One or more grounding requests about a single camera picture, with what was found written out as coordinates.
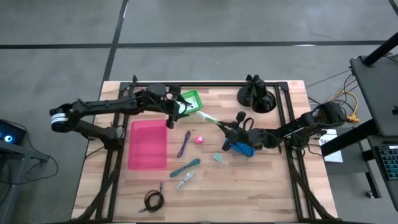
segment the green container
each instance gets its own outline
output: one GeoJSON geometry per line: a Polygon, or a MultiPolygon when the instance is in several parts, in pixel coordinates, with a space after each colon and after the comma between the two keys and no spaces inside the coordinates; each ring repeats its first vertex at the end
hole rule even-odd
{"type": "MultiPolygon", "coordinates": [[[[187,101],[188,103],[191,103],[191,105],[188,105],[188,108],[184,112],[184,114],[196,112],[203,108],[199,94],[196,90],[186,92],[186,93],[182,94],[182,97],[184,97],[185,101],[187,101]]],[[[180,113],[182,113],[185,109],[185,104],[179,102],[179,105],[180,105],[180,113]]]]}

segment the teal strap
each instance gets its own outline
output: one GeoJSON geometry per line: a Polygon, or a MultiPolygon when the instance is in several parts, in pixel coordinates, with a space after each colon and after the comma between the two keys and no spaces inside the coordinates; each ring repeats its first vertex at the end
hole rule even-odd
{"type": "Polygon", "coordinates": [[[188,163],[187,165],[185,165],[185,166],[179,168],[179,169],[176,170],[176,171],[173,171],[173,172],[170,174],[170,177],[176,177],[176,176],[179,175],[182,171],[184,171],[186,168],[191,167],[191,166],[195,166],[195,165],[199,165],[199,163],[200,163],[200,159],[194,159],[194,160],[192,160],[190,163],[188,163]]]}

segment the wooden table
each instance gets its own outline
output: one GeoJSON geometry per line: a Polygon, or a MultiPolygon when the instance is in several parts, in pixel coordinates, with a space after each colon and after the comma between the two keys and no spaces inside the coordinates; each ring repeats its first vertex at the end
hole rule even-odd
{"type": "MultiPolygon", "coordinates": [[[[287,81],[295,117],[310,110],[303,81],[287,81]]],[[[104,82],[101,100],[118,97],[120,82],[104,82]]],[[[254,118],[254,127],[276,129],[280,127],[278,109],[267,114],[258,114],[241,106],[236,100],[239,87],[183,87],[182,92],[198,90],[204,104],[203,112],[220,120],[232,121],[239,111],[254,118]]],[[[287,111],[282,100],[284,111],[287,111]]],[[[130,116],[129,122],[143,119],[164,119],[166,115],[145,112],[130,116]]],[[[113,114],[98,115],[95,124],[107,127],[113,114]]],[[[178,120],[174,129],[168,130],[166,170],[134,171],[127,168],[129,153],[129,129],[127,130],[123,164],[118,186],[118,196],[114,212],[115,222],[276,222],[297,221],[292,198],[289,170],[282,145],[282,154],[277,149],[257,151],[252,158],[224,152],[221,146],[224,135],[214,124],[190,116],[178,120]],[[192,130],[191,138],[182,158],[177,159],[185,133],[192,130]],[[204,144],[195,144],[195,136],[201,134],[204,144]],[[216,162],[212,155],[222,154],[223,161],[216,162]],[[192,167],[195,175],[182,191],[176,191],[177,184],[185,172],[175,178],[169,174],[192,161],[201,159],[199,166],[192,167]],[[144,196],[152,190],[159,190],[159,182],[164,182],[165,205],[155,213],[138,213],[144,208],[144,196]]],[[[92,141],[87,153],[101,147],[100,141],[92,141]]],[[[72,217],[78,217],[98,193],[103,175],[106,151],[101,150],[87,158],[81,173],[72,217]]],[[[321,204],[333,216],[337,216],[331,194],[325,164],[320,156],[306,153],[304,157],[310,188],[321,204]]]]}

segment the pink tray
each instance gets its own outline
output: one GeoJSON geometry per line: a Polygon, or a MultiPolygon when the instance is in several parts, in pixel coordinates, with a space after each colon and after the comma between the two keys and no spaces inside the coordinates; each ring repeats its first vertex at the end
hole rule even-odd
{"type": "Polygon", "coordinates": [[[129,170],[163,170],[167,166],[166,120],[131,123],[129,170]]]}

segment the concrete floor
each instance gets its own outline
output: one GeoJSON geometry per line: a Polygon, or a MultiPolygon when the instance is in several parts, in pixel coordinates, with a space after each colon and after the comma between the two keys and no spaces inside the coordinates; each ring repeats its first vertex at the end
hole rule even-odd
{"type": "MultiPolygon", "coordinates": [[[[122,0],[0,0],[1,44],[111,43],[122,0]]],[[[206,41],[386,40],[398,29],[387,0],[138,0],[127,7],[120,43],[206,41]]],[[[118,49],[110,80],[305,80],[311,84],[349,67],[377,46],[118,49]]],[[[50,129],[50,108],[77,98],[97,100],[109,49],[0,50],[0,118],[27,126],[33,144],[58,161],[56,177],[24,186],[13,223],[70,218],[87,141],[50,129]]],[[[349,74],[308,88],[325,101],[349,74]]],[[[370,118],[360,90],[358,116],[370,118]]],[[[394,223],[383,198],[368,200],[364,175],[330,176],[339,217],[394,223]]],[[[35,172],[52,174],[53,164],[35,172]]]]}

